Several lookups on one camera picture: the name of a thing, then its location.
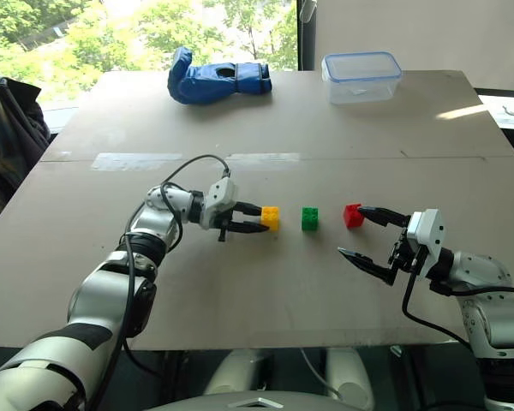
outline black wire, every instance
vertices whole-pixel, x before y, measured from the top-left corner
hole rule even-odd
[[[484,287],[483,289],[470,289],[467,291],[451,291],[451,295],[455,295],[456,297],[465,297],[471,295],[478,294],[486,294],[486,293],[514,293],[514,287],[503,287],[503,286],[492,286],[492,287]]]
[[[214,154],[202,154],[201,156],[197,156],[197,157],[191,158],[189,161],[181,164],[175,171],[173,171],[169,176],[167,176],[162,181],[162,183],[160,184],[160,194],[162,194],[162,200],[164,201],[166,207],[168,207],[168,210],[170,210],[171,214],[173,215],[173,218],[175,219],[175,222],[177,223],[177,230],[178,230],[177,238],[176,238],[175,242],[171,245],[170,249],[168,250],[168,253],[170,253],[172,250],[174,250],[175,247],[177,247],[179,245],[179,243],[181,242],[181,239],[182,239],[182,221],[181,221],[181,213],[179,211],[176,211],[173,208],[173,206],[171,205],[170,201],[167,198],[167,195],[165,193],[165,189],[167,187],[169,187],[169,186],[172,186],[172,187],[175,187],[175,188],[179,188],[179,189],[181,189],[183,191],[186,191],[183,188],[181,188],[181,186],[179,186],[179,185],[177,185],[177,184],[175,184],[173,182],[170,182],[170,180],[173,177],[175,177],[179,173],[179,171],[181,171],[182,169],[187,167],[189,164],[191,164],[191,163],[193,163],[195,161],[201,160],[203,158],[215,158],[216,160],[218,160],[224,166],[223,177],[230,176],[229,165],[221,157],[216,156]]]
[[[173,182],[169,182],[169,180],[171,178],[173,178],[174,176],[176,176],[177,173],[179,173],[179,171],[181,171],[182,169],[187,167],[189,164],[193,163],[194,161],[203,159],[203,158],[217,159],[224,166],[223,177],[230,176],[229,165],[221,157],[218,157],[214,154],[202,154],[201,156],[191,158],[189,161],[181,164],[175,171],[173,171],[160,184],[160,192],[162,194],[162,198],[164,199],[164,202],[167,205],[168,209],[173,214],[174,219],[176,220],[176,223],[179,227],[179,236],[177,237],[174,245],[168,250],[168,252],[170,252],[174,247],[176,247],[182,238],[182,222],[181,222],[180,217],[177,215],[177,213],[171,206],[170,202],[167,200],[166,196],[164,196],[164,185],[169,184],[172,187],[181,188],[181,186],[179,186]],[[111,381],[112,374],[114,372],[114,368],[118,362],[118,357],[120,356],[120,352],[122,351],[122,345],[125,343],[125,340],[126,340],[126,334],[127,334],[128,325],[129,325],[129,318],[131,316],[131,307],[133,306],[133,302],[134,302],[134,290],[135,290],[135,262],[134,262],[134,255],[133,255],[132,248],[131,248],[131,243],[129,242],[129,234],[130,234],[129,231],[131,229],[131,224],[133,223],[135,216],[139,213],[139,211],[143,208],[144,205],[145,205],[145,203],[142,202],[141,204],[139,204],[137,209],[135,209],[135,211],[133,212],[131,217],[126,222],[126,226],[124,228],[124,233],[120,237],[120,241],[122,241],[122,239],[123,239],[126,244],[126,253],[128,255],[128,274],[129,274],[128,298],[126,299],[126,307],[125,307],[124,313],[123,313],[122,324],[120,325],[120,329],[118,331],[118,338],[117,338],[116,345],[111,353],[109,365],[106,367],[105,375],[103,376],[101,384],[99,385],[99,387],[97,388],[97,391],[93,395],[93,399],[91,400],[91,403],[88,407],[88,411],[97,411],[99,404],[103,400],[103,396],[105,395],[106,389],[109,385],[109,382]]]
[[[139,362],[139,360],[137,360],[135,358],[134,353],[129,348],[128,341],[126,341],[126,340],[123,340],[123,350],[126,353],[126,355],[128,356],[128,358],[131,360],[131,362],[134,363],[135,366],[137,366],[138,368],[140,368],[144,372],[152,375],[155,378],[162,379],[162,375],[159,372],[154,371],[152,368],[149,368],[148,366],[142,364],[141,362]]]
[[[413,286],[415,285],[416,278],[417,278],[417,272],[416,271],[411,272],[411,275],[410,275],[409,281],[408,281],[408,286],[405,289],[405,295],[403,296],[403,304],[402,304],[403,315],[405,315],[408,319],[411,319],[420,325],[425,325],[426,327],[432,328],[433,330],[443,332],[444,334],[453,338],[454,340],[459,341],[465,348],[472,351],[470,344],[468,344],[466,341],[464,341],[460,336],[458,336],[454,332],[451,332],[451,331],[445,329],[444,327],[440,327],[439,325],[429,323],[428,321],[426,321],[424,319],[419,319],[418,317],[416,317],[415,315],[411,314],[408,311],[409,298],[411,298],[411,293],[413,292]]]
[[[109,365],[106,367],[105,375],[103,376],[102,382],[100,386],[97,388],[95,395],[93,396],[90,407],[88,408],[90,411],[97,411],[99,404],[103,400],[103,396],[105,395],[106,389],[111,381],[112,374],[114,372],[114,368],[118,362],[118,357],[120,356],[120,352],[122,351],[123,341],[126,339],[126,333],[128,330],[129,318],[131,317],[131,307],[134,302],[134,291],[135,291],[135,262],[134,262],[134,254],[131,249],[131,243],[129,242],[129,233],[126,231],[123,233],[124,241],[126,244],[126,253],[128,255],[128,298],[126,299],[126,307],[123,312],[122,324],[120,325],[120,329],[118,330],[118,337],[116,345],[112,350],[111,358],[109,360]]]
[[[472,409],[485,409],[483,405],[471,404],[464,401],[437,401],[419,408],[419,411],[428,411],[429,409],[440,407],[466,407]]]

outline clear plastic box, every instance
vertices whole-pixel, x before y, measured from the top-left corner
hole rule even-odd
[[[391,98],[402,70],[386,51],[328,54],[322,60],[322,78],[331,103],[358,103]]]

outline white tape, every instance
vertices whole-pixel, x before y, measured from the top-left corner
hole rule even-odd
[[[181,158],[180,153],[174,152],[100,152],[92,163],[92,170],[155,170]]]
[[[258,163],[262,161],[299,161],[299,152],[250,152],[231,154],[226,158],[227,161],[243,161],[248,163]]]

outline yellow lego brick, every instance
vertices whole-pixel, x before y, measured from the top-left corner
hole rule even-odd
[[[280,209],[278,207],[262,207],[260,223],[268,227],[270,231],[278,231],[280,222]]]

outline tree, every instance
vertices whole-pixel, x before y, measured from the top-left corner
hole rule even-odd
[[[297,8],[293,3],[270,31],[266,61],[275,70],[297,70]]]
[[[133,34],[109,19],[103,4],[94,1],[70,25],[67,42],[80,65],[87,64],[100,72],[113,69],[136,69],[128,62],[129,42]]]
[[[205,27],[194,17],[190,0],[150,3],[136,16],[135,25],[156,52],[172,54],[184,45],[193,52],[194,64],[210,63],[213,53],[226,45],[217,28]]]
[[[0,74],[35,82],[42,72],[20,45],[12,44],[0,46]]]
[[[221,4],[224,7],[226,18],[224,24],[227,27],[236,27],[243,33],[241,47],[249,52],[254,60],[262,57],[263,44],[256,39],[256,34],[261,32],[265,21],[272,20],[280,10],[280,0],[206,0],[205,5],[212,7]]]
[[[38,26],[38,10],[34,10],[26,2],[0,1],[0,44],[19,41]]]
[[[0,45],[72,19],[87,0],[0,0]]]

